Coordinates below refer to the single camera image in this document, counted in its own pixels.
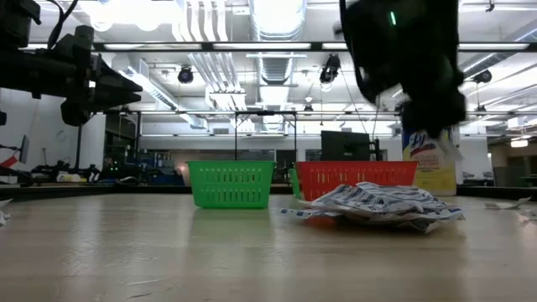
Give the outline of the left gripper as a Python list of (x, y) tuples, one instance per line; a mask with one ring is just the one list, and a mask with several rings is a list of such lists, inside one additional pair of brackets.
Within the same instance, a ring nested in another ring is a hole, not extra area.
[[(89, 121), (91, 103), (90, 81), (95, 78), (91, 49), (95, 30), (88, 25), (79, 25), (73, 34), (60, 36), (60, 27), (55, 26), (48, 38), (47, 49), (39, 53), (44, 58), (43, 78), (39, 81), (41, 95), (63, 97), (60, 105), (62, 120), (70, 126), (81, 126)], [(136, 82), (121, 75), (108, 64), (101, 67), (100, 83), (125, 91), (141, 92)], [(101, 112), (114, 107), (139, 102), (136, 93), (119, 96), (97, 96), (94, 111)]]

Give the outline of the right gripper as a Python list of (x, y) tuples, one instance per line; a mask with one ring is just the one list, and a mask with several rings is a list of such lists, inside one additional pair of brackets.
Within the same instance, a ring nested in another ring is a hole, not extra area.
[(411, 100), (401, 104), (404, 130), (425, 131), (436, 138), (446, 128), (467, 117), (466, 98), (455, 94), (440, 106), (435, 120), (426, 107), (429, 101), (458, 92), (463, 72), (458, 66), (458, 0), (414, 0), (414, 16), (404, 26), (404, 67), (401, 80)]

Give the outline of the green plastic mesh basket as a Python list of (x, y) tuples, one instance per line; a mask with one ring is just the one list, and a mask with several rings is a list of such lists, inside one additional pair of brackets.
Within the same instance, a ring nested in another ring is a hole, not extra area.
[(274, 161), (189, 161), (194, 203), (204, 209), (265, 209), (274, 167)]
[(289, 169), (289, 179), (290, 179), (290, 185), (291, 185), (295, 198), (300, 200), (301, 199), (300, 182), (299, 182), (298, 174), (295, 168)]

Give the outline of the dark equipment rack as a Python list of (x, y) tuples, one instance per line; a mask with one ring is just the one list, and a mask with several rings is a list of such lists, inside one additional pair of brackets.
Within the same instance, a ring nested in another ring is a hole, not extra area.
[(138, 178), (138, 124), (136, 117), (128, 114), (106, 115), (105, 143), (102, 179), (105, 182), (121, 182)]

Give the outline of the Lysol wipes canister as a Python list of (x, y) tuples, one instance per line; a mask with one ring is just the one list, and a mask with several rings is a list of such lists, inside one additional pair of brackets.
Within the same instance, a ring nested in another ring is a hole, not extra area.
[(430, 138), (425, 131), (404, 128), (402, 155), (404, 161), (417, 163), (415, 186), (438, 196), (456, 194), (456, 161), (460, 153), (451, 128), (443, 130), (438, 139)]

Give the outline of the black computer monitor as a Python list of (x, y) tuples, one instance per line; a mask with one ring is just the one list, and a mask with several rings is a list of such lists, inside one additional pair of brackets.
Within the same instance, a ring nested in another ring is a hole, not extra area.
[(369, 161), (370, 146), (366, 133), (321, 132), (322, 161)]

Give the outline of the red plastic mesh basket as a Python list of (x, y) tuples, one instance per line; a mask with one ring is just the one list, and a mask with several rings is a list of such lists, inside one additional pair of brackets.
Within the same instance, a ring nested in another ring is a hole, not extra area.
[(372, 182), (377, 185), (414, 183), (417, 163), (412, 161), (305, 161), (295, 169), (301, 200), (313, 201), (338, 185)]

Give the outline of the black red background device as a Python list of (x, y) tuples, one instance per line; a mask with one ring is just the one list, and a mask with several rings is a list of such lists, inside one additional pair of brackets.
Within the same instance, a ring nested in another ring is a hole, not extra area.
[(30, 139), (29, 136), (23, 135), (22, 142), (19, 146), (7, 146), (0, 144), (0, 149), (8, 149), (13, 151), (13, 155), (0, 163), (0, 167), (12, 168), (17, 163), (25, 164), (29, 154)]

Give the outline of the black overhead light bar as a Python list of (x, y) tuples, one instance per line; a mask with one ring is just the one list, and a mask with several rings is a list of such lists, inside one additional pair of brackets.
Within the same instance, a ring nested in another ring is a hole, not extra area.
[[(343, 52), (342, 42), (95, 42), (96, 52)], [(463, 53), (537, 53), (537, 42), (460, 43)]]

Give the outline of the black background rig frame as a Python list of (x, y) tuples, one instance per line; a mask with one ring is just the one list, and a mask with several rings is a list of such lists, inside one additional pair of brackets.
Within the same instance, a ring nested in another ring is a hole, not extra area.
[(233, 113), (234, 116), (234, 160), (238, 161), (238, 118), (241, 115), (246, 115), (247, 117), (250, 117), (251, 115), (256, 115), (259, 117), (269, 117), (269, 116), (281, 116), (282, 118), (286, 118), (287, 116), (293, 117), (293, 128), (295, 129), (294, 133), (294, 151), (295, 151), (295, 159), (298, 159), (298, 141), (297, 141), (297, 122), (298, 122), (298, 114), (297, 111), (270, 111), (270, 110), (258, 110), (258, 111), (235, 111)]

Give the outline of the round silver air duct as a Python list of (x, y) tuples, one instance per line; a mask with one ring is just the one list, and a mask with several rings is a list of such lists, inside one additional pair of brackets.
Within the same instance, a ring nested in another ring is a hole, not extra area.
[[(307, 0), (248, 0), (253, 38), (262, 42), (297, 41), (305, 24)], [(294, 60), (287, 57), (258, 59), (261, 81), (284, 85), (290, 78)]]

